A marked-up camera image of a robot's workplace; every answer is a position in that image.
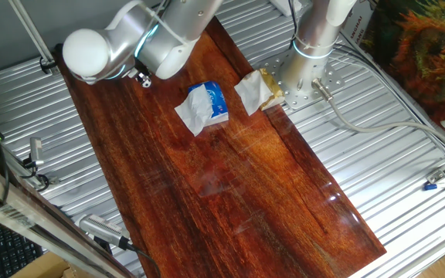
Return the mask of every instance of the blue and white box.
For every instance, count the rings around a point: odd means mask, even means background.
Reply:
[[[223,92],[218,83],[214,81],[207,81],[194,86],[189,87],[189,94],[194,89],[204,85],[206,87],[207,94],[209,95],[210,103],[212,104],[212,116],[206,122],[206,127],[212,124],[222,123],[229,119],[228,107],[224,100]]]

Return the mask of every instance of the mounting plate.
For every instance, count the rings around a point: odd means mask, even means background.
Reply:
[[[277,81],[277,84],[283,89],[285,101],[289,107],[292,109],[300,109],[308,104],[311,104],[314,100],[321,99],[322,96],[318,91],[312,92],[299,92],[297,90],[292,90],[288,88],[281,82],[281,67],[284,65],[284,61],[286,61],[287,57],[291,54],[293,50],[288,50],[284,53],[275,55],[270,57],[269,59],[265,59],[261,64],[259,64],[259,69],[266,69],[268,73],[274,76],[274,79]],[[327,64],[325,67],[326,75],[325,80],[322,80],[322,83],[325,85],[327,89],[331,93],[336,90],[340,90],[343,88],[345,81],[341,78],[339,73],[337,73],[331,65]]]

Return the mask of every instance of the gray cable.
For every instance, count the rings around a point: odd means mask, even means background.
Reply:
[[[348,64],[348,65],[359,66],[359,67],[362,67],[362,68],[364,68],[364,69],[366,69],[366,70],[369,70],[371,73],[373,73],[373,74],[379,79],[379,81],[380,81],[385,87],[387,87],[388,89],[390,89],[391,91],[393,91],[393,89],[391,88],[391,86],[389,86],[389,85],[386,83],[386,81],[383,80],[383,77],[380,76],[380,75],[379,75],[378,73],[376,73],[375,71],[373,71],[372,69],[370,69],[368,66],[365,66],[365,65],[362,65],[362,64],[356,64],[356,63],[346,62],[346,61],[343,61],[343,60],[341,60],[341,59],[334,58],[334,57],[329,57],[329,58],[330,58],[330,59],[333,59],[333,60],[336,60],[336,61],[338,61],[338,62],[340,62],[340,63],[346,63],[346,64]],[[378,126],[378,127],[369,127],[369,128],[365,128],[365,127],[357,127],[357,126],[355,126],[354,124],[348,122],[348,120],[346,120],[346,119],[343,117],[343,115],[342,115],[341,112],[339,111],[339,109],[338,109],[338,107],[336,106],[336,103],[334,102],[333,99],[330,99],[328,102],[329,102],[329,104],[331,105],[332,110],[338,115],[338,118],[339,118],[339,119],[340,119],[346,126],[348,126],[349,128],[351,128],[351,129],[354,130],[354,131],[362,132],[362,133],[372,133],[372,132],[380,132],[380,131],[384,131],[384,130],[386,130],[386,129],[393,128],[393,127],[416,127],[416,128],[419,128],[419,129],[421,129],[421,130],[424,130],[424,131],[427,131],[427,132],[433,134],[434,136],[436,136],[437,138],[439,138],[439,140],[441,140],[441,141],[445,144],[445,136],[444,136],[443,134],[441,134],[439,131],[436,131],[436,130],[433,129],[432,127],[428,127],[428,126],[426,126],[425,124],[418,124],[418,123],[413,123],[413,122],[395,122],[395,123],[385,124],[385,125]]]
[[[391,124],[384,124],[382,126],[378,126],[378,127],[357,127],[354,124],[348,122],[348,120],[346,120],[343,115],[341,114],[341,112],[339,111],[338,107],[336,106],[336,103],[334,102],[334,100],[329,100],[328,101],[329,104],[332,107],[332,110],[336,113],[336,115],[338,115],[339,120],[341,120],[347,127],[351,128],[354,131],[358,131],[358,132],[362,132],[362,133],[372,133],[372,132],[380,132],[380,131],[385,131],[389,128],[393,128],[393,127],[416,127],[419,128],[421,130],[430,132],[431,134],[435,135],[437,138],[439,138],[439,140],[441,140],[443,143],[445,143],[445,136],[443,134],[441,134],[439,131],[436,131],[435,129],[426,126],[425,124],[418,124],[418,123],[413,123],[413,122],[395,122],[395,123],[391,123]]]

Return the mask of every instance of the cardboard box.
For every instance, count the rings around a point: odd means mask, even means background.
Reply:
[[[377,0],[358,0],[355,3],[342,31],[349,42],[360,45],[376,6]]]
[[[54,253],[47,252],[18,271],[12,278],[93,278],[93,276]]]

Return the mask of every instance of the yellow object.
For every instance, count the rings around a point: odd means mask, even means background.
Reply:
[[[282,89],[277,84],[274,77],[267,72],[266,69],[259,69],[260,74],[262,75],[263,82],[267,85],[270,92],[273,96],[270,96],[269,99],[260,105],[261,110],[266,110],[278,103],[282,103],[284,101],[284,93]]]

